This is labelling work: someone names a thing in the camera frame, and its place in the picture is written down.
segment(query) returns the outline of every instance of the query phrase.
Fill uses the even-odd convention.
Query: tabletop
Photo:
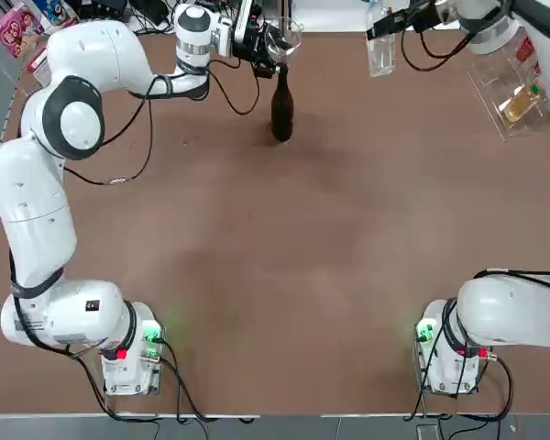
[[[428,41],[447,51],[460,39],[450,32]],[[153,70],[171,72],[174,38],[142,42]],[[503,142],[468,78],[468,53],[432,73],[399,59],[377,79],[366,59],[360,35],[305,37],[285,144],[269,130],[274,80],[261,80],[246,117],[214,84],[205,102],[153,103],[154,148],[136,181],[66,177],[78,236],[67,277],[110,280],[148,304],[205,413],[408,413],[424,307],[486,267],[550,270],[550,126]],[[248,65],[215,73],[235,105],[252,103]],[[21,105],[17,96],[6,138]],[[108,136],[137,105],[124,91],[104,96]],[[144,111],[68,166],[96,180],[130,175],[148,142]],[[6,259],[0,225],[0,309]],[[512,410],[550,412],[550,349],[497,353],[515,377]],[[505,381],[490,370],[477,395],[434,397],[429,410],[498,412]],[[160,396],[118,409],[174,413],[174,403],[165,373]],[[0,413],[97,411],[77,366],[0,331]]]

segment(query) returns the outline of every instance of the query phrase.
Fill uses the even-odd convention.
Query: wine bottle
[[[271,132],[279,142],[285,142],[293,134],[293,97],[287,85],[289,68],[280,64],[277,88],[271,99]]]

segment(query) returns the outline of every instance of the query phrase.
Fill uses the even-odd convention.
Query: wire
[[[444,432],[442,431],[442,419],[438,417],[438,433],[440,434],[440,440],[444,440]]]
[[[203,437],[205,438],[205,440],[208,440],[209,438],[209,435],[208,435],[208,428],[205,427],[205,424],[203,424],[200,419],[194,419],[195,422],[197,422],[203,429]]]
[[[128,2],[128,4],[130,5],[130,9],[132,11],[132,15],[137,19],[139,25],[141,26],[141,29],[138,29],[138,30],[135,31],[135,35],[137,35],[139,37],[142,36],[142,35],[158,35],[158,34],[168,35],[168,34],[171,34],[173,32],[173,23],[174,23],[173,19],[174,19],[175,9],[181,3],[181,1],[179,1],[179,0],[176,1],[175,5],[173,5],[173,6],[169,6],[169,4],[165,0],[163,0],[163,3],[165,4],[165,6],[170,11],[169,15],[168,15],[168,18],[167,18],[167,26],[164,27],[163,29],[157,29],[157,26],[155,25],[155,23],[153,23],[150,20],[150,18],[148,18],[144,14],[144,12],[146,10],[146,5],[147,5],[146,2],[143,5],[143,8],[145,9],[143,11],[143,13],[141,13],[140,11],[136,11],[135,8],[130,4],[130,2]]]
[[[493,417],[484,416],[484,415],[474,415],[474,414],[460,414],[462,417],[465,417],[469,420],[474,420],[475,422],[500,422],[503,420],[507,414],[509,414],[510,409],[512,408],[513,404],[513,375],[510,368],[507,366],[505,361],[497,356],[495,358],[496,362],[501,365],[503,370],[505,371],[505,374],[507,375],[507,381],[508,381],[508,388],[507,388],[507,400],[505,401],[505,405],[503,406],[503,409],[501,412]]]
[[[186,74],[187,73],[172,75],[172,76],[169,76],[169,78],[172,78],[172,79],[181,78],[182,76],[185,76]],[[147,153],[147,158],[145,159],[145,162],[143,163],[142,167],[140,168],[140,170],[135,175],[130,176],[130,177],[115,177],[113,179],[110,179],[109,181],[94,181],[94,180],[89,179],[85,176],[82,176],[79,172],[77,172],[76,170],[73,170],[71,168],[64,167],[63,169],[66,170],[69,174],[71,174],[71,175],[75,176],[76,178],[80,179],[81,181],[84,181],[86,183],[90,183],[91,185],[96,185],[96,186],[107,186],[107,185],[114,185],[114,184],[118,184],[118,183],[126,183],[126,182],[130,182],[130,181],[133,181],[133,180],[137,179],[143,173],[143,171],[147,168],[147,165],[149,165],[150,155],[151,155],[151,152],[153,150],[153,131],[154,131],[153,130],[153,114],[152,114],[151,101],[150,101],[149,96],[150,96],[150,91],[152,90],[153,85],[155,84],[155,81],[161,80],[161,79],[162,79],[162,77],[160,77],[160,76],[156,76],[155,78],[153,78],[153,80],[150,83],[150,86],[147,89],[147,92],[145,93],[145,96],[140,101],[140,104],[138,105],[137,110],[130,117],[130,119],[125,124],[125,126],[123,126],[115,135],[110,137],[108,140],[106,140],[102,144],[102,145],[106,145],[106,144],[109,144],[112,141],[120,138],[128,130],[128,128],[133,124],[133,122],[135,122],[135,119],[137,119],[137,116],[140,113],[141,109],[143,108],[143,105],[145,104],[145,102],[148,101],[148,123],[149,123],[148,153]]]
[[[427,53],[430,58],[434,58],[436,60],[444,60],[444,59],[450,57],[450,53],[443,53],[443,54],[433,53],[425,43],[425,38],[424,38],[424,33],[423,32],[420,32],[420,41],[422,42],[423,50],[425,50],[425,53]]]
[[[475,426],[474,428],[467,428],[467,429],[459,429],[458,431],[454,431],[450,436],[448,436],[448,440],[452,440],[453,437],[463,434],[463,433],[471,433],[473,431],[478,431],[479,429],[484,428],[487,426],[488,422],[485,422],[484,424],[480,424],[479,426]]]
[[[527,275],[550,275],[550,271],[528,272],[524,270],[489,270],[487,269],[487,270],[482,270],[477,275],[475,275],[473,277],[473,280],[476,280],[478,278],[485,278],[485,277],[488,277],[489,275],[504,275],[511,278],[530,281],[535,284],[540,284],[541,286],[550,288],[550,282],[527,276]]]
[[[163,344],[164,346],[169,348],[169,345],[167,344],[167,342],[163,341],[163,342],[161,342],[161,344]],[[161,361],[162,364],[169,367],[169,369],[175,375],[175,378],[177,379],[177,382],[178,382],[178,386],[183,389],[183,393],[185,394],[185,397],[186,397],[188,403],[192,407],[193,414],[195,415],[195,418],[197,420],[199,420],[200,422],[204,422],[204,423],[207,423],[207,424],[209,424],[211,422],[216,422],[218,419],[206,417],[205,415],[200,413],[200,410],[198,410],[197,407],[195,406],[195,403],[193,403],[192,395],[190,394],[189,390],[187,389],[187,387],[185,385],[185,382],[183,382],[182,376],[180,375],[179,371],[169,362],[169,360],[167,360],[165,357],[162,357],[160,361]]]
[[[140,170],[138,170],[138,172],[135,175],[130,176],[130,177],[116,177],[116,178],[110,179],[109,181],[93,181],[92,179],[88,179],[87,177],[82,176],[76,170],[73,170],[73,169],[68,168],[68,167],[64,167],[63,169],[66,170],[69,174],[77,177],[81,181],[84,181],[86,183],[90,183],[91,185],[96,185],[96,186],[107,186],[107,185],[114,185],[114,184],[118,184],[118,183],[126,183],[126,182],[130,182],[130,181],[133,181],[133,180],[137,179],[138,177],[140,177],[140,175],[143,173],[143,171],[147,168],[147,165],[149,165],[150,155],[151,155],[151,152],[153,150],[153,132],[154,132],[154,130],[153,130],[153,112],[152,112],[152,108],[151,108],[150,99],[148,100],[148,123],[149,123],[148,153],[147,153],[147,157],[145,158],[145,162],[143,163],[143,165],[140,167]]]
[[[488,361],[485,361],[485,365],[483,366],[483,369],[480,371],[480,373],[478,374],[478,378],[477,380],[475,380],[475,386],[473,388],[470,389],[470,391],[467,393],[467,394],[470,394],[472,393],[473,391],[475,391],[478,387],[479,387],[479,384],[480,382],[483,380],[483,376],[485,376],[485,371],[487,371],[487,367],[489,366],[489,362]]]
[[[242,61],[240,58],[238,58],[238,64],[233,65],[223,60],[210,60],[208,64],[213,64],[213,63],[222,64],[223,66],[226,66],[228,69],[238,69],[242,64]]]
[[[452,305],[450,306],[450,309],[448,309],[448,312],[446,314],[445,321],[450,318],[450,314],[452,313],[453,310],[455,310],[456,305],[457,305],[457,300],[452,301]],[[432,349],[430,350],[430,355],[428,356],[428,361],[425,366],[425,373],[423,374],[422,382],[420,382],[420,392],[418,392],[418,397],[415,403],[415,407],[413,408],[413,411],[409,416],[403,417],[404,422],[410,422],[411,420],[413,420],[416,413],[418,412],[418,408],[420,407],[420,402],[422,401],[422,395],[424,394],[424,384],[428,379],[428,371],[430,371],[430,363],[432,362],[432,358],[435,355],[436,345],[443,331],[444,331],[444,322],[442,322],[442,325],[440,325],[440,330],[438,330],[438,334],[436,335],[434,343],[432,344]]]
[[[456,385],[455,399],[458,399],[458,392],[460,391],[460,384],[462,383],[462,377],[465,375],[465,366],[467,365],[467,348],[468,348],[468,342],[465,339],[465,353],[463,354],[463,357],[462,357],[462,368],[460,369],[460,376],[458,377],[458,384]]]
[[[15,267],[14,258],[12,256],[11,251],[9,251],[9,261],[10,261],[10,280],[12,282],[16,282],[17,281],[17,270],[16,270],[16,267]],[[22,308],[20,306],[20,300],[17,297],[14,298],[14,305],[15,305],[15,310],[16,310],[16,317],[18,318],[18,321],[20,322],[22,330],[23,330],[23,332],[25,333],[25,335],[27,336],[27,338],[30,342],[32,342],[36,347],[38,347],[42,350],[50,351],[51,353],[55,353],[57,355],[65,356],[66,358],[69,358],[69,359],[77,362],[78,364],[80,364],[80,366],[83,368],[83,371],[85,372],[85,375],[86,375],[88,381],[90,382],[90,386],[92,387],[93,395],[94,395],[96,401],[98,402],[98,406],[100,407],[100,409],[104,413],[106,413],[110,418],[112,418],[112,419],[114,419],[118,422],[124,422],[124,423],[127,423],[127,424],[155,424],[157,426],[157,430],[155,431],[155,436],[153,437],[153,440],[156,440],[157,435],[159,434],[159,430],[160,430],[159,421],[162,420],[161,418],[153,417],[153,418],[150,418],[150,419],[140,419],[140,418],[137,418],[137,417],[121,417],[118,414],[116,414],[112,409],[110,409],[106,405],[105,399],[102,396],[102,394],[100,393],[100,391],[98,390],[98,387],[95,383],[94,376],[92,375],[92,373],[90,372],[88,367],[85,365],[85,362],[83,361],[83,359],[81,359],[80,357],[75,357],[76,353],[70,352],[69,349],[64,349],[63,350],[63,349],[60,349],[60,348],[55,348],[53,346],[49,346],[49,345],[45,344],[44,342],[42,342],[37,337],[37,335],[35,335],[35,333],[28,326],[27,318],[22,313]]]
[[[177,364],[177,358],[175,357],[175,352],[173,352],[173,350],[171,349],[170,350],[171,352],[171,357],[173,358],[173,365],[170,364],[170,369],[171,371],[173,371],[174,374],[176,374],[177,376],[177,373],[179,371],[178,369],[178,364]],[[165,363],[167,365],[167,360],[166,359],[163,359],[161,361],[162,363]],[[176,413],[175,413],[175,419],[177,420],[177,423],[178,424],[187,424],[187,420],[186,419],[182,419],[181,418],[181,404],[182,404],[182,387],[179,386],[179,382],[178,382],[178,387],[177,387],[177,405],[176,405]]]
[[[231,69],[237,69],[237,67],[230,66],[230,65],[228,67],[230,67]],[[254,74],[254,72],[253,72],[253,77],[255,78],[255,83],[257,85],[257,97],[255,98],[255,102],[252,104],[252,106],[250,106],[250,108],[248,110],[241,111],[241,110],[238,110],[236,107],[234,107],[234,105],[232,104],[232,101],[230,101],[230,98],[228,97],[228,93],[226,93],[226,90],[223,87],[222,83],[220,82],[220,80],[218,80],[218,77],[210,70],[209,67],[207,68],[207,71],[210,74],[210,76],[212,76],[212,78],[214,78],[214,80],[218,84],[218,87],[220,87],[220,90],[222,91],[222,94],[224,95],[224,98],[226,99],[226,102],[228,103],[230,108],[237,115],[246,116],[246,115],[250,114],[255,109],[255,107],[257,106],[257,103],[259,102],[259,98],[260,98],[260,85],[259,85],[259,78],[257,77],[257,75]]]
[[[450,51],[450,53],[445,54],[445,55],[435,55],[435,54],[434,54],[435,56],[430,55],[430,56],[432,56],[432,58],[440,59],[441,60],[440,62],[438,62],[437,64],[435,64],[434,66],[431,66],[431,67],[418,67],[410,61],[407,54],[405,53],[405,33],[406,32],[407,32],[407,30],[404,29],[403,32],[401,33],[401,55],[403,55],[403,58],[405,59],[405,62],[407,62],[408,65],[412,69],[414,69],[415,71],[418,71],[418,72],[431,72],[431,71],[435,71],[436,69],[441,68],[451,58],[453,58],[455,55],[460,53],[460,51],[462,49],[464,49],[467,46],[467,44],[470,43],[470,41],[475,37],[474,33],[466,34],[465,37],[455,46],[455,48]],[[423,46],[424,46],[425,49],[427,49],[427,46],[425,46],[424,40],[423,40]]]

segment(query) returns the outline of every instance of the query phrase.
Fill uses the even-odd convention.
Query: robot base
[[[479,357],[467,357],[465,370],[460,379],[464,357],[450,347],[444,332],[436,343],[435,353],[428,367],[432,346],[442,326],[442,312],[445,306],[445,300],[431,302],[415,326],[413,347],[418,383],[421,389],[427,389],[433,394],[470,394],[477,388],[475,385],[479,374]],[[453,310],[451,317],[456,316],[456,312]],[[422,383],[426,368],[428,374],[425,383]]]
[[[137,330],[124,359],[102,357],[106,394],[134,396],[159,394],[162,345],[150,342],[163,337],[162,328],[153,312],[142,302],[132,302],[137,313]]]

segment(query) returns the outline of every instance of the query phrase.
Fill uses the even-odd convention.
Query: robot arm
[[[252,21],[244,14],[240,20]],[[210,49],[233,54],[231,28],[217,13],[179,5],[177,62],[169,75],[151,71],[138,38],[121,23],[61,30],[47,47],[51,83],[27,99],[19,138],[0,145],[0,217],[12,273],[2,331],[11,342],[29,346],[98,347],[108,394],[147,394],[159,387],[161,347],[153,339],[161,337],[161,328],[147,305],[124,301],[114,283],[63,276],[77,245],[64,163],[86,159],[103,145],[101,93],[125,88],[149,99],[204,95]],[[257,41],[237,43],[238,50],[253,44],[245,59],[254,70]]]
[[[537,53],[539,83],[550,103],[550,0],[420,0],[385,16],[367,31],[367,39],[381,38],[413,26],[424,32],[440,23],[459,20],[473,35],[471,52],[484,55],[503,47],[522,24]]]
[[[427,306],[416,326],[416,345],[432,392],[472,392],[481,349],[550,347],[550,272],[480,272],[462,286],[457,298]],[[467,386],[459,388],[459,383]]]

